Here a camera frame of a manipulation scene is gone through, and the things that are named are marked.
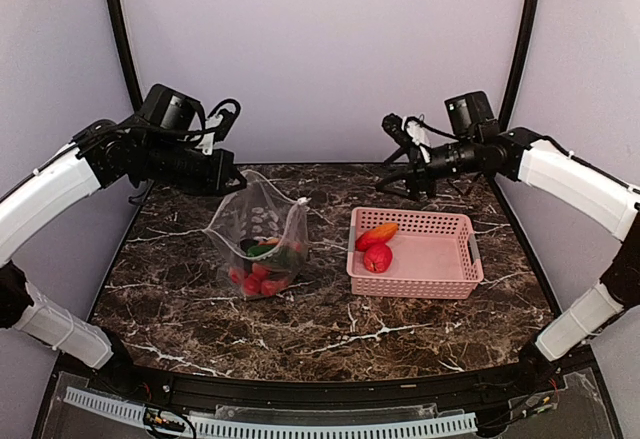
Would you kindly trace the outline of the clear zip top bag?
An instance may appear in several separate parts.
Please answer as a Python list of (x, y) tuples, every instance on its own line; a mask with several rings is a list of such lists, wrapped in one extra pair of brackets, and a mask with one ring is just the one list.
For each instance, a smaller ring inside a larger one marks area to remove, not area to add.
[(240, 241), (247, 238), (278, 238), (281, 244), (296, 241), (307, 246), (308, 257), (307, 213), (310, 199), (288, 197), (273, 180), (257, 171), (245, 170), (242, 173), (247, 178), (247, 187), (222, 200), (205, 234), (221, 257), (218, 275), (230, 282), (237, 295), (253, 300), (261, 298), (244, 298), (228, 277), (231, 260), (241, 255)]

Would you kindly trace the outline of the orange red mango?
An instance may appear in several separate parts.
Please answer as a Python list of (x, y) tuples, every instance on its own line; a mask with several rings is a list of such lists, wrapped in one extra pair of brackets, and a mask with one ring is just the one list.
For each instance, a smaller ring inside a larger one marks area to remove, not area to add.
[(355, 249), (365, 252), (374, 245), (385, 244), (395, 236), (398, 230), (399, 225), (392, 222), (369, 229), (356, 239)]

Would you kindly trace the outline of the green bell pepper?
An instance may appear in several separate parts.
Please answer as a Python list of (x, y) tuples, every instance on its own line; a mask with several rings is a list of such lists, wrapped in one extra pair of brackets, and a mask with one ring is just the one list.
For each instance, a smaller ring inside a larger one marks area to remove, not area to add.
[(272, 249), (276, 247), (275, 244), (256, 244), (251, 246), (247, 250), (248, 257), (259, 257), (270, 252)]

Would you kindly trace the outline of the green cucumber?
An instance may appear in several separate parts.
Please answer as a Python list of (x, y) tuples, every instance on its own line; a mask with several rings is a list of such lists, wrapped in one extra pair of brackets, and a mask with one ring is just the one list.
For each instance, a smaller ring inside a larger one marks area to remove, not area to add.
[(271, 268), (293, 269), (305, 261), (303, 252), (289, 246), (275, 247), (259, 258), (259, 262)]

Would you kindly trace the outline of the red apple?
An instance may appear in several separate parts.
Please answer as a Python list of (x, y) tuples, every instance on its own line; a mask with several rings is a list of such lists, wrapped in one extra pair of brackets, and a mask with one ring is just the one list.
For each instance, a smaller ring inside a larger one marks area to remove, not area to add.
[(363, 265), (371, 273), (386, 272), (393, 261), (393, 252), (385, 243), (369, 247), (363, 256)]

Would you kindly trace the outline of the pink plastic basket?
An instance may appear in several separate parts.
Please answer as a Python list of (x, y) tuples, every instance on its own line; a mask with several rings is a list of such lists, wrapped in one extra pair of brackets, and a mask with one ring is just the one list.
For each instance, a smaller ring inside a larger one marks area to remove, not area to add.
[[(384, 272), (367, 270), (356, 247), (365, 233), (386, 223), (398, 231)], [(462, 300), (484, 279), (471, 219), (463, 214), (356, 207), (351, 213), (346, 271), (356, 295)]]

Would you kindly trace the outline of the red lychee bunch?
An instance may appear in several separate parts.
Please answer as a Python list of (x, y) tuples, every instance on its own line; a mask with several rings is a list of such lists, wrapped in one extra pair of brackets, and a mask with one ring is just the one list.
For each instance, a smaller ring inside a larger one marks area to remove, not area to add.
[(239, 288), (244, 298), (272, 297), (289, 287), (299, 274), (302, 266), (293, 269), (271, 268), (259, 262), (259, 257), (248, 257), (247, 250), (256, 244), (275, 244), (276, 247), (289, 246), (301, 251), (307, 258), (307, 246), (296, 241), (285, 241), (281, 244), (278, 238), (258, 240), (242, 239), (239, 243), (241, 255), (231, 260), (228, 266), (228, 277)]

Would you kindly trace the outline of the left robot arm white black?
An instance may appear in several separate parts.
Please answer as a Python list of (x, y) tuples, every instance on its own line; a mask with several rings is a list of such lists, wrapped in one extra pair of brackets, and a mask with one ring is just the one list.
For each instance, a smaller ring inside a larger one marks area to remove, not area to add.
[(247, 181), (233, 152), (220, 147), (241, 113), (226, 98), (206, 112), (197, 99), (155, 84), (129, 117), (98, 120), (75, 134), (1, 198), (1, 326), (99, 371), (120, 395), (141, 386), (140, 371), (110, 332), (48, 298), (13, 257), (77, 204), (126, 178), (196, 196), (224, 197)]

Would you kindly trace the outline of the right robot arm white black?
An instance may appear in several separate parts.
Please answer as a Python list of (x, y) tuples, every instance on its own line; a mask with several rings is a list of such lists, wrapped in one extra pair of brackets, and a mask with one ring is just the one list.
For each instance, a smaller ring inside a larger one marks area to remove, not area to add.
[(460, 174), (501, 176), (540, 191), (591, 219), (620, 247), (596, 283), (542, 329), (510, 372), (521, 393), (534, 391), (549, 364), (639, 305), (639, 188), (604, 172), (549, 135), (503, 129), (487, 95), (475, 91), (445, 102), (450, 132), (434, 146), (434, 127), (416, 116), (386, 115), (381, 123), (397, 144), (393, 160), (407, 165), (381, 180), (380, 192), (417, 200), (434, 196), (440, 179)]

